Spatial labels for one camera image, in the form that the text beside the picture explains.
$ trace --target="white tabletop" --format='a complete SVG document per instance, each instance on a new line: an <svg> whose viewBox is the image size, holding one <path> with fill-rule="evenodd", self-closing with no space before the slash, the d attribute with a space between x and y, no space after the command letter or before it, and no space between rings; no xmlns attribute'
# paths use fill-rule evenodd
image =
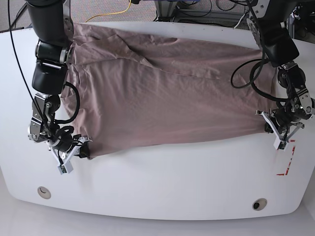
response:
<svg viewBox="0 0 315 236"><path fill-rule="evenodd" d="M104 26L163 36L230 43L257 48L249 31L214 26L157 22L108 22ZM37 36L32 29L13 33L20 63L31 87ZM73 158L74 171L60 175L47 146L28 140L32 117L9 33L0 34L0 166L8 190L17 199L74 211L146 219L208 220L250 218L291 213L299 206L315 166L314 121L295 136L292 157L276 151L272 134L223 141L161 145L100 156L92 161ZM307 86L315 95L315 45L296 41ZM284 89L277 89L284 96ZM64 108L57 118L65 118ZM44 186L52 193L37 194ZM262 211L252 204L268 200Z"/></svg>
<svg viewBox="0 0 315 236"><path fill-rule="evenodd" d="M1 236L314 236L303 204L290 215L242 220L165 221L93 215L12 198L0 170Z"/></svg>

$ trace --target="metal frame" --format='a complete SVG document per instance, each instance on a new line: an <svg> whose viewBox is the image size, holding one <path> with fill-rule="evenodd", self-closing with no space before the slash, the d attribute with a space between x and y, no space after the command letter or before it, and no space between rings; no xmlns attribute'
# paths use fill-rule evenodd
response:
<svg viewBox="0 0 315 236"><path fill-rule="evenodd" d="M270 0L258 0L256 6L252 7L257 18L262 18L265 16L269 2Z"/></svg>
<svg viewBox="0 0 315 236"><path fill-rule="evenodd" d="M181 9L181 11L176 11L174 15L175 8L177 5L177 0L168 1L168 0L156 0L157 15L159 21L170 21L173 19L173 22L179 22L180 20L205 20L205 21L225 21L236 23L244 15L243 13L238 12L225 12L225 11L200 11L193 9Z"/></svg>
<svg viewBox="0 0 315 236"><path fill-rule="evenodd" d="M291 38L295 38L295 25L294 25L294 16L293 13L289 16L289 18L286 21L286 28L289 32L289 35Z"/></svg>

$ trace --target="cloth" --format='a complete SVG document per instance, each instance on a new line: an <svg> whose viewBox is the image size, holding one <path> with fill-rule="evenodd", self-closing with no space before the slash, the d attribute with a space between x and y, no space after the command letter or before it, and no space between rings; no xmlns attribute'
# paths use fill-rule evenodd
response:
<svg viewBox="0 0 315 236"><path fill-rule="evenodd" d="M259 50L83 24L74 25L67 81L80 93L73 126L91 136L91 158L132 147L222 140L264 132L256 110L275 104L249 86L234 89L232 72L261 58ZM235 74L248 82L249 64ZM275 69L265 65L255 84L273 92ZM70 116L75 95L62 101Z"/></svg>

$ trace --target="circular port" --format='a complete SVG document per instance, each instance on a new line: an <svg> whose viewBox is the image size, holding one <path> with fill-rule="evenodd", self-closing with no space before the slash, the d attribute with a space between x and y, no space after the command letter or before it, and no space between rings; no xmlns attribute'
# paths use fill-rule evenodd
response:
<svg viewBox="0 0 315 236"><path fill-rule="evenodd" d="M43 199L50 199L51 198L51 193L45 187L39 187L37 189L37 192Z"/></svg>
<svg viewBox="0 0 315 236"><path fill-rule="evenodd" d="M267 205L267 200L264 198L258 199L252 205L254 210L263 210Z"/></svg>

